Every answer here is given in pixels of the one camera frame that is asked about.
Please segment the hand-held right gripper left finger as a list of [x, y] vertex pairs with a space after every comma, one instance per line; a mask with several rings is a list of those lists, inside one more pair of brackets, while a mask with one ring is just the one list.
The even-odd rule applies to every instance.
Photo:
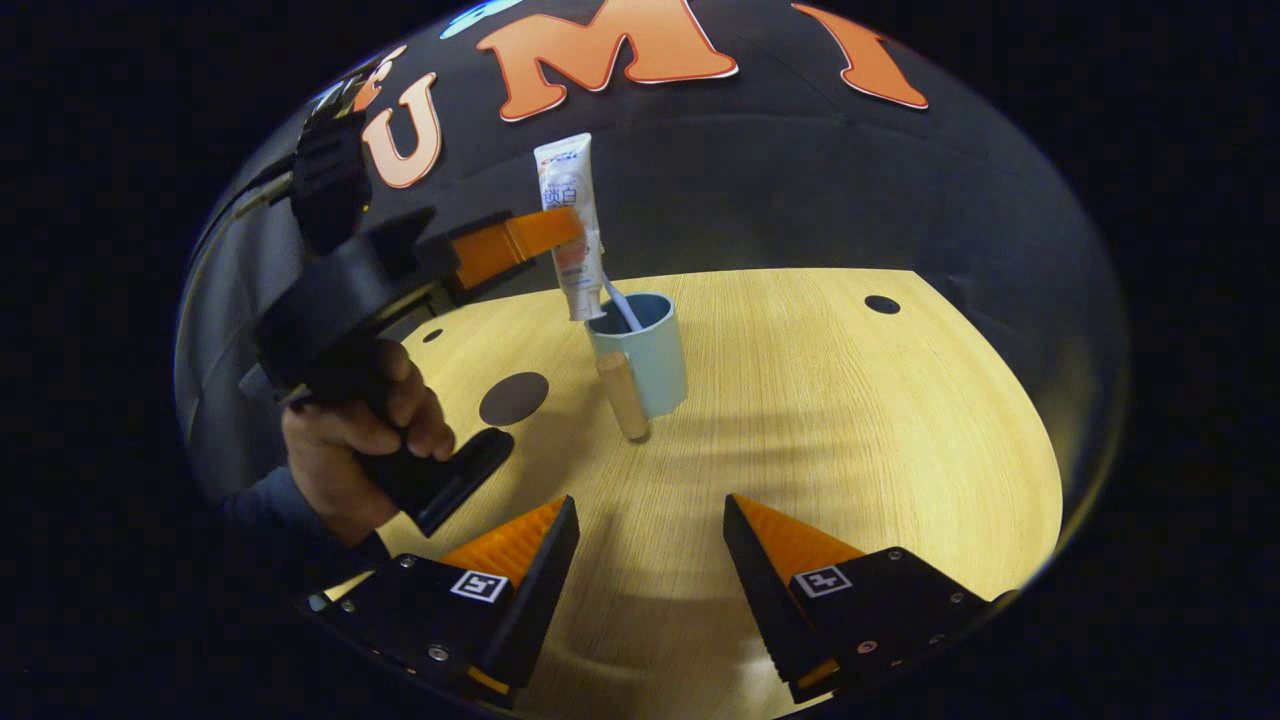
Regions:
[[378, 529], [387, 560], [308, 596], [306, 619], [429, 694], [511, 706], [526, 688], [579, 546], [563, 495], [438, 559], [413, 520]]

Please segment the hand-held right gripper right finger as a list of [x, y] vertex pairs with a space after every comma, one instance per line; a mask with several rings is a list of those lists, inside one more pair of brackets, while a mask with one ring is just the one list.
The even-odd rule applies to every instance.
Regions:
[[722, 534], [774, 670], [796, 703], [851, 700], [919, 669], [991, 620], [986, 598], [902, 546], [861, 551], [745, 495]]

